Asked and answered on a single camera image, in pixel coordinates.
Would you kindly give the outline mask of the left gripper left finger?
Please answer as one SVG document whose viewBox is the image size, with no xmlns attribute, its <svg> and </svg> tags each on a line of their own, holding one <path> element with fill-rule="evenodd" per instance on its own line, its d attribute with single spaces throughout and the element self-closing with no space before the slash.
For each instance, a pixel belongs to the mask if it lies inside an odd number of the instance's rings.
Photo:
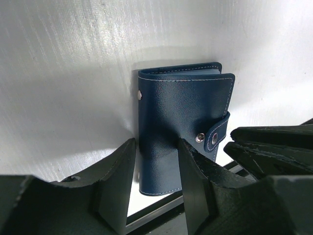
<svg viewBox="0 0 313 235">
<path fill-rule="evenodd" d="M 124 235 L 135 156 L 135 139 L 129 139 L 60 182 L 1 175 L 1 234 Z"/>
</svg>

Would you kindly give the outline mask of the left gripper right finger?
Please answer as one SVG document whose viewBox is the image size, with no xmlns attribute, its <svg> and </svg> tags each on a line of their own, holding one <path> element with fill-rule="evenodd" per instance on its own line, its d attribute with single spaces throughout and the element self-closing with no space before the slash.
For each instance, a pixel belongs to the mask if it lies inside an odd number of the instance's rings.
<svg viewBox="0 0 313 235">
<path fill-rule="evenodd" d="M 252 181 L 206 158 L 184 139 L 178 156 L 190 235 L 312 234 L 312 176 Z"/>
</svg>

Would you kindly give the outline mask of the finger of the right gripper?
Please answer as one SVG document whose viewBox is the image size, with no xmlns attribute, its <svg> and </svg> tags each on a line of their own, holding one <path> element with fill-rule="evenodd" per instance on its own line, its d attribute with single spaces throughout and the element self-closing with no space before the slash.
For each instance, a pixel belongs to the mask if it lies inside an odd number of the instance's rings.
<svg viewBox="0 0 313 235">
<path fill-rule="evenodd" d="M 313 174 L 313 151 L 309 149 L 229 142 L 224 152 L 256 180 L 271 175 Z"/>
<path fill-rule="evenodd" d="M 230 134 L 230 149 L 247 144 L 313 149 L 313 125 L 239 127 Z"/>
</svg>

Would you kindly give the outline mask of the blue leather card holder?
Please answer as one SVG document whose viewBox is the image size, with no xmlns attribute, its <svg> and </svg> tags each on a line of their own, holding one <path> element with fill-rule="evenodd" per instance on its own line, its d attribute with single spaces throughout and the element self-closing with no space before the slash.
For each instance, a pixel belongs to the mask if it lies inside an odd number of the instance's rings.
<svg viewBox="0 0 313 235">
<path fill-rule="evenodd" d="M 178 141 L 214 161 L 226 137 L 235 75 L 218 62 L 138 72 L 139 191 L 181 190 Z"/>
</svg>

